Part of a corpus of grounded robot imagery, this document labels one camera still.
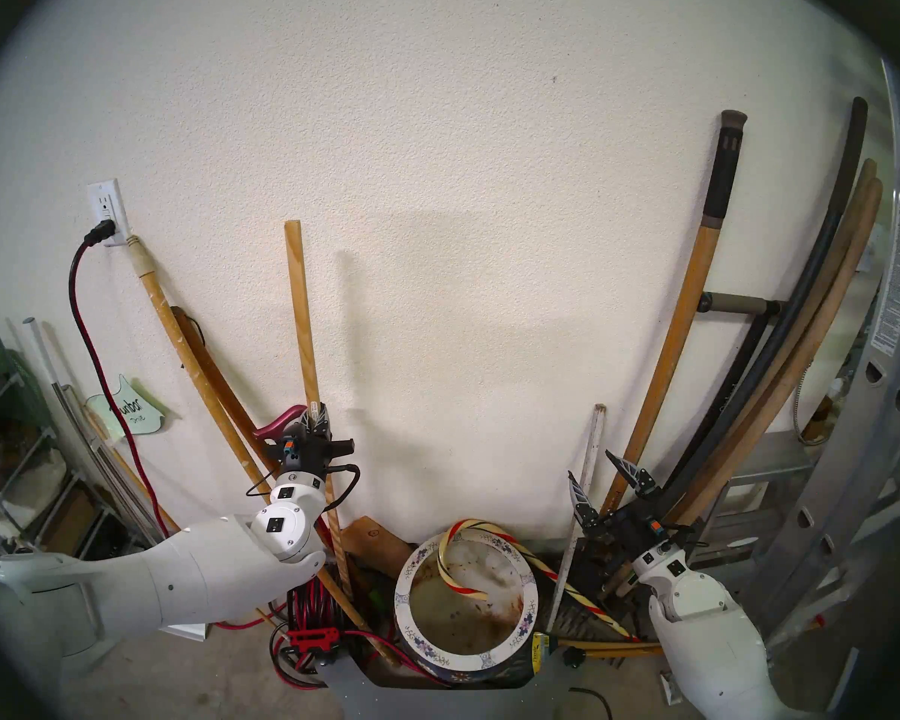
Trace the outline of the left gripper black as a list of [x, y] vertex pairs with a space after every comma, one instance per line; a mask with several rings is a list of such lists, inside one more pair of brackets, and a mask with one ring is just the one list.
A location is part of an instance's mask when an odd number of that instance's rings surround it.
[[272, 424], [263, 428], [263, 441], [272, 441], [268, 456], [278, 463], [277, 470], [268, 477], [276, 479], [281, 474], [309, 473], [325, 480], [336, 469], [334, 459], [349, 456], [355, 451], [353, 439], [333, 441], [330, 420], [323, 402], [313, 403], [297, 417], [298, 423], [283, 426]]

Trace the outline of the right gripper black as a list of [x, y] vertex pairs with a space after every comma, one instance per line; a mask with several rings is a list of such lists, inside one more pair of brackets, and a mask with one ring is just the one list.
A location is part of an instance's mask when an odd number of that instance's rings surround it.
[[683, 536], [682, 542], [685, 543], [691, 535], [691, 525], [663, 523], [656, 511], [661, 487], [654, 477], [645, 468], [639, 468], [609, 450], [606, 450], [606, 457], [634, 491], [635, 498], [616, 511], [599, 514], [581, 484], [568, 470], [569, 494], [577, 526], [589, 538], [612, 536], [635, 566], [639, 563], [651, 564], [652, 555], [664, 557], [674, 554], [678, 545], [670, 533], [677, 532]]

